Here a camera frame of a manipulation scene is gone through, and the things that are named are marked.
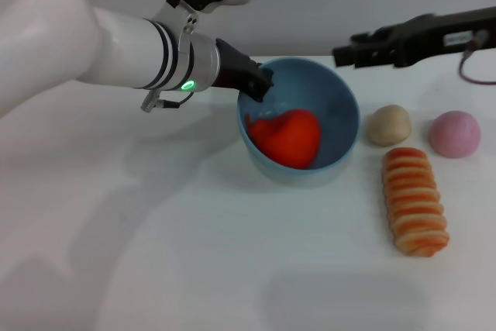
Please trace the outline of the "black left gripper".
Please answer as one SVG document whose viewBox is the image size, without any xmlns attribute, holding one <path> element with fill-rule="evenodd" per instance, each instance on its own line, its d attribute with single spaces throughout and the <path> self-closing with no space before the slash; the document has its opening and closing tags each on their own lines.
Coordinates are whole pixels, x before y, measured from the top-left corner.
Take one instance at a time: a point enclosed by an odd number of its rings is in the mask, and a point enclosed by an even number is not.
<svg viewBox="0 0 496 331">
<path fill-rule="evenodd" d="M 220 68 L 212 86 L 236 89 L 255 102 L 262 102 L 274 86 L 274 72 L 268 68 L 259 68 L 254 60 L 225 40 L 216 39 L 215 45 L 219 52 Z"/>
</svg>

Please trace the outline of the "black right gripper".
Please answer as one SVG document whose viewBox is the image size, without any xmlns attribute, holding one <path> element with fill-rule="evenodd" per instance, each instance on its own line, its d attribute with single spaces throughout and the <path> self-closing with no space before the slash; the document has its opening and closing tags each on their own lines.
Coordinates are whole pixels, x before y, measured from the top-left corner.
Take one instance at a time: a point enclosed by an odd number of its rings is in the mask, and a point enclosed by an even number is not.
<svg viewBox="0 0 496 331">
<path fill-rule="evenodd" d="M 352 35 L 350 45 L 332 49 L 335 65 L 410 67 L 430 57 L 494 49 L 495 8 L 425 14 L 397 25 L 392 32 L 392 27 L 381 27 Z M 390 38 L 391 48 L 387 45 Z"/>
</svg>

